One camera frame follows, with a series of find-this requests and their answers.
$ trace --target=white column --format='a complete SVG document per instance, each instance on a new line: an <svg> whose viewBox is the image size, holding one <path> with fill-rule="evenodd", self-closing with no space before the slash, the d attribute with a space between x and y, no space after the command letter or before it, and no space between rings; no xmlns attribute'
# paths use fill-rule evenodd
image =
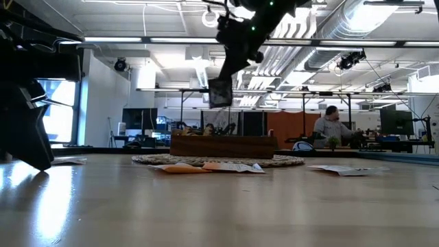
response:
<svg viewBox="0 0 439 247"><path fill-rule="evenodd" d="M126 108L153 108L154 92L137 91L137 88L153 89L156 86L156 71L151 69L131 70L130 100Z"/></svg>

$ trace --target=small potted plant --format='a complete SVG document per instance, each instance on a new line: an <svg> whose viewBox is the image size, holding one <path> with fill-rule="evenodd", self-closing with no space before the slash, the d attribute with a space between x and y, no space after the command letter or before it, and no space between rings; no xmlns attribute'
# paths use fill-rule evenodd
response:
<svg viewBox="0 0 439 247"><path fill-rule="evenodd" d="M329 137L329 148L334 152L334 149L340 144L340 140L337 137Z"/></svg>

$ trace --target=paper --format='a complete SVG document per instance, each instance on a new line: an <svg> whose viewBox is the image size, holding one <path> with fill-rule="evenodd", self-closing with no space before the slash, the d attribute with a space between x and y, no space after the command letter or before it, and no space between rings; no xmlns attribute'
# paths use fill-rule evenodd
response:
<svg viewBox="0 0 439 247"><path fill-rule="evenodd" d="M310 165L309 168L323 169L331 172L337 172L340 176L366 176L376 174L377 172L389 170L387 167L379 168L356 168L341 165Z"/></svg>
<svg viewBox="0 0 439 247"><path fill-rule="evenodd" d="M87 158L85 157L57 157L51 162L52 165L85 165Z"/></svg>
<svg viewBox="0 0 439 247"><path fill-rule="evenodd" d="M161 169L171 174L195 174L210 172L208 170L202 169L201 167L194 167L186 163L176 163L175 165L148 165L148 167Z"/></svg>
<svg viewBox="0 0 439 247"><path fill-rule="evenodd" d="M203 169L227 172L254 172L262 174L265 173L265 171L262 170L261 166L258 163L254 164L253 166L249 166L234 163L205 162Z"/></svg>

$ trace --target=gray shirt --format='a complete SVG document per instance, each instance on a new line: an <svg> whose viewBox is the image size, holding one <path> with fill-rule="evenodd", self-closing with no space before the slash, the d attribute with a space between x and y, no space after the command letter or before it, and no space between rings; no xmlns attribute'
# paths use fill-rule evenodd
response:
<svg viewBox="0 0 439 247"><path fill-rule="evenodd" d="M342 140L342 137L350 138L354 133L352 130L349 130L344 124L340 121L331 121L327 116L321 117L317 119L314 124L314 132L320 133L322 136L336 137L337 139ZM320 148L320 146L324 146L327 140L317 140L314 142L314 145Z"/></svg>

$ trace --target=man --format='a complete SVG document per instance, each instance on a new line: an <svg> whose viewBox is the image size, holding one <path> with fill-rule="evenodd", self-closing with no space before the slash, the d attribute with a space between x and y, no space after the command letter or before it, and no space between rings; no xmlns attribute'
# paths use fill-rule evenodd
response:
<svg viewBox="0 0 439 247"><path fill-rule="evenodd" d="M314 124L314 132L320 133L326 139L316 140L314 142L315 148L323 148L329 137L339 139L340 143L342 142L342 137L352 137L354 132L342 124L339 119L340 116L337 107L330 106L327 108L325 115L316 121Z"/></svg>

